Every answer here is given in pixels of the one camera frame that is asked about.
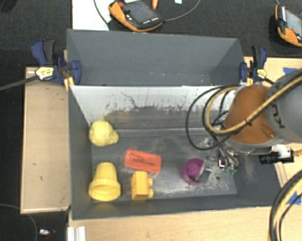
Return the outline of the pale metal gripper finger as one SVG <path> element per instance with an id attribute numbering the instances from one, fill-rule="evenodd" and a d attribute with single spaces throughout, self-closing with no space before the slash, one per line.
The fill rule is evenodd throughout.
<path id="1" fill-rule="evenodd" d="M 205 182 L 207 182 L 208 179 L 209 179 L 209 177 L 210 177 L 210 175 L 211 175 L 211 173 L 212 173 L 211 171 L 207 171 L 207 170 L 203 171 L 203 172 L 199 175 L 198 181 L 199 181 L 200 183 L 205 183 Z"/>
<path id="2" fill-rule="evenodd" d="M 212 164 L 210 162 L 204 161 L 200 167 L 198 177 L 202 177 L 204 174 L 210 174 L 213 171 Z"/>

